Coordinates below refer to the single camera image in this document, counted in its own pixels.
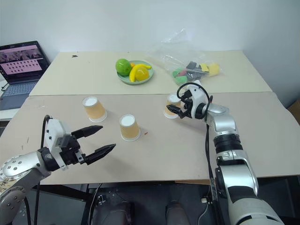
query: laptop screen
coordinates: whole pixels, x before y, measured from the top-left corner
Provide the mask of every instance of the laptop screen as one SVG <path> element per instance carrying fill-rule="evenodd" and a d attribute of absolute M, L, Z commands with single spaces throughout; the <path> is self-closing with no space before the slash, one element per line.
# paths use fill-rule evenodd
<path fill-rule="evenodd" d="M 0 46 L 0 72 L 8 83 L 38 80 L 48 66 L 37 41 Z"/>

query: green toy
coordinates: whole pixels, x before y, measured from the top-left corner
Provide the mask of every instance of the green toy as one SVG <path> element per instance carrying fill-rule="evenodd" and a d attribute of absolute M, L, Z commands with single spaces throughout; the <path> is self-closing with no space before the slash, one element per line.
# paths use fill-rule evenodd
<path fill-rule="evenodd" d="M 116 62 L 116 70 L 122 76 L 129 76 L 131 71 L 130 62 L 126 59 L 119 59 Z"/>
<path fill-rule="evenodd" d="M 187 76 L 177 76 L 177 77 L 175 77 L 175 82 L 176 82 L 178 85 L 181 85 L 181 84 L 183 84 L 183 83 L 188 82 L 188 78 L 187 78 Z"/>
<path fill-rule="evenodd" d="M 177 75 L 178 75 L 182 70 L 183 70 L 183 68 L 178 68 L 178 69 L 174 70 L 173 73 L 172 73 L 173 77 L 174 77 L 174 78 L 177 77 Z"/>

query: laptop keyboard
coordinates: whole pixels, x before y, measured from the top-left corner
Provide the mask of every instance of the laptop keyboard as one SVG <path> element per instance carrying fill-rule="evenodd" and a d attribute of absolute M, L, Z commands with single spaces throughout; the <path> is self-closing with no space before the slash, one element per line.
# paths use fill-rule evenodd
<path fill-rule="evenodd" d="M 34 88 L 37 82 L 30 83 L 21 83 L 21 84 L 13 84 L 9 85 L 9 87 L 5 90 L 2 97 L 12 96 L 12 95 L 22 95 L 29 94 L 31 90 Z"/>

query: tabletop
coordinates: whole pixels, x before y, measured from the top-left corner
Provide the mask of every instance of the tabletop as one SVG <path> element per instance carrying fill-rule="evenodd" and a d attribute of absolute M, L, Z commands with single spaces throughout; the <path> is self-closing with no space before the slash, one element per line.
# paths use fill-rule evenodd
<path fill-rule="evenodd" d="M 240 131 L 244 150 L 258 177 L 300 174 L 300 126 L 273 92 L 214 93 L 214 103 L 230 109 Z M 10 121 L 0 138 L 0 164 L 6 159 L 39 149 L 43 118 L 53 116 L 76 130 L 93 125 L 82 100 L 86 95 L 31 96 Z M 167 119 L 163 115 L 167 94 L 98 95 L 108 111 L 99 125 L 104 128 L 79 139 L 86 154 L 116 143 L 105 158 L 87 166 L 70 165 L 55 171 L 42 184 L 74 184 L 142 180 L 206 180 L 204 153 L 206 126 L 200 120 Z M 141 137 L 126 142 L 120 136 L 119 119 L 131 113 Z M 215 149 L 210 142 L 212 168 Z"/>
<path fill-rule="evenodd" d="M 206 54 L 222 68 L 221 74 L 201 80 L 208 92 L 271 91 L 242 51 Z M 120 58 L 149 62 L 153 77 L 141 85 L 124 84 L 115 69 Z M 172 76 L 145 52 L 60 52 L 30 95 L 170 94 L 177 88 Z"/>

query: laptop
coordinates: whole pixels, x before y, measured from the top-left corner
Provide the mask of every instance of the laptop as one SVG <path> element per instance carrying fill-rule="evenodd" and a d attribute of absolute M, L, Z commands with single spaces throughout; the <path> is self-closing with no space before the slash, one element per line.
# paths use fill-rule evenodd
<path fill-rule="evenodd" d="M 0 46 L 0 72 L 9 84 L 0 97 L 0 110 L 20 108 L 48 67 L 37 41 Z"/>

